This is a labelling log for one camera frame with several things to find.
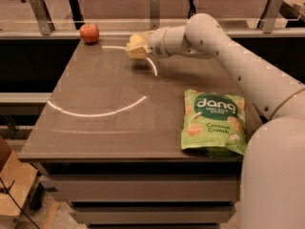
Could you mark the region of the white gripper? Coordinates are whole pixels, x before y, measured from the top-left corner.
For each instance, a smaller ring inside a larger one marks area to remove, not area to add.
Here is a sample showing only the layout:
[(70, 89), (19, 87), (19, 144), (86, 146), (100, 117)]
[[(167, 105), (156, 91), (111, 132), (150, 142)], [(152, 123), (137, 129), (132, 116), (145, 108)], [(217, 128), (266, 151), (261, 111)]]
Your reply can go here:
[[(148, 46), (152, 55), (164, 58), (167, 56), (164, 45), (165, 32), (165, 29), (158, 29), (155, 31), (138, 32), (137, 35), (148, 40)], [(149, 56), (149, 52), (144, 46), (127, 47), (125, 52), (131, 59), (145, 59)]]

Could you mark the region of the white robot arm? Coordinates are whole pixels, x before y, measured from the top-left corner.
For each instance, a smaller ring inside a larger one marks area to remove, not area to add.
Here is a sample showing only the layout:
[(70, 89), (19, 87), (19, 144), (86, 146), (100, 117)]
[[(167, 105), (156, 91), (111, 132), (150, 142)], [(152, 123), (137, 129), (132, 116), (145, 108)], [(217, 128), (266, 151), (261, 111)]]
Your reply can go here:
[(305, 229), (305, 86), (234, 42), (209, 14), (135, 33), (131, 58), (215, 58), (267, 119), (243, 159), (239, 229)]

